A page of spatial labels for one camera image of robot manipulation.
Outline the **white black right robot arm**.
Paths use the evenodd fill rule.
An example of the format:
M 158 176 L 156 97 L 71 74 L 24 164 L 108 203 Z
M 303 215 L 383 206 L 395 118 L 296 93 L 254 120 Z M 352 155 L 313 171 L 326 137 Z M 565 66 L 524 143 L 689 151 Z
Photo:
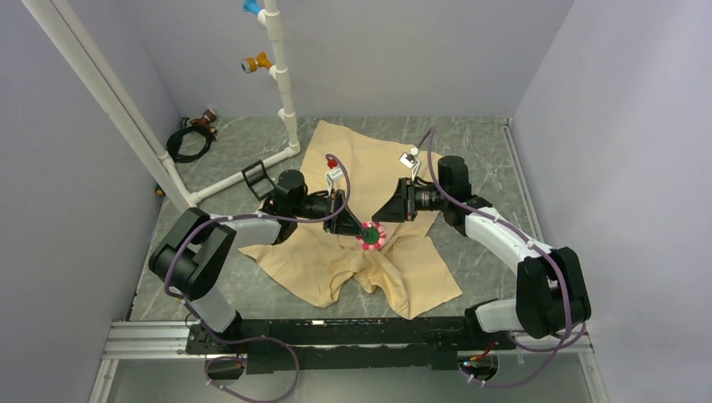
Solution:
M 415 149 L 405 152 L 400 162 L 411 175 L 398 180 L 393 196 L 372 216 L 374 221 L 411 222 L 419 212 L 440 212 L 447 225 L 483 245 L 516 276 L 514 297 L 466 310 L 463 339 L 470 347 L 485 347 L 498 332 L 524 332 L 535 339 L 561 336 L 590 319 L 578 255 L 527 235 L 475 195 L 463 158 L 440 158 L 434 181 L 418 176 L 421 162 Z

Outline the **cream yellow t-shirt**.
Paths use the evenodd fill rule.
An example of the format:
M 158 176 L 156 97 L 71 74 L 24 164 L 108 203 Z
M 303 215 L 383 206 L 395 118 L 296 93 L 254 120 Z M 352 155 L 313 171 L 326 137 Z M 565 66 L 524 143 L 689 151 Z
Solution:
M 326 154 L 336 155 L 351 182 L 349 209 L 368 222 L 410 176 L 400 161 L 410 145 L 371 139 L 350 128 L 320 121 L 300 171 L 310 191 L 325 188 Z M 368 293 L 381 289 L 391 310 L 412 319 L 462 295 L 450 269 L 427 233 L 436 212 L 420 212 L 412 222 L 386 223 L 379 250 L 364 249 L 353 237 L 326 233 L 321 224 L 301 224 L 275 246 L 242 248 L 289 292 L 321 308 L 338 301 L 343 284 L 354 279 Z

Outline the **pink flower smiley brooch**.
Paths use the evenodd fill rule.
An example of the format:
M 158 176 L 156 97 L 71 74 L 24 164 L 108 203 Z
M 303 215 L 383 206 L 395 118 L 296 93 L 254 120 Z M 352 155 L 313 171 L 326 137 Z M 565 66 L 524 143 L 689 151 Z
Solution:
M 386 244 L 387 232 L 380 222 L 363 222 L 356 239 L 363 250 L 380 250 Z

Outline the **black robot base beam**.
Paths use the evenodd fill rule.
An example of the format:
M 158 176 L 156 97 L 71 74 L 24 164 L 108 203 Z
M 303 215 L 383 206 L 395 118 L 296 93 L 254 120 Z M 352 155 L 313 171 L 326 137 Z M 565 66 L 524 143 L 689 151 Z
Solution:
M 294 368 L 456 370 L 471 355 L 494 358 L 514 347 L 505 332 L 481 332 L 467 317 L 386 317 L 245 319 L 225 342 L 194 324 L 185 351 L 238 354 L 248 374 L 271 374 Z

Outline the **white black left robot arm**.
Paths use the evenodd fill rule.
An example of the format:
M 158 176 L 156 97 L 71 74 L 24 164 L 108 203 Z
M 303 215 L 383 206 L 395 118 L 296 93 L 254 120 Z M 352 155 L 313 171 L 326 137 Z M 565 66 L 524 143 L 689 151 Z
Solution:
M 184 211 L 149 257 L 149 270 L 209 327 L 219 352 L 241 341 L 242 317 L 217 286 L 231 248 L 284 243 L 299 222 L 322 223 L 326 233 L 364 237 L 366 227 L 346 205 L 346 193 L 309 192 L 298 170 L 282 172 L 255 213 L 211 217 L 197 207 Z

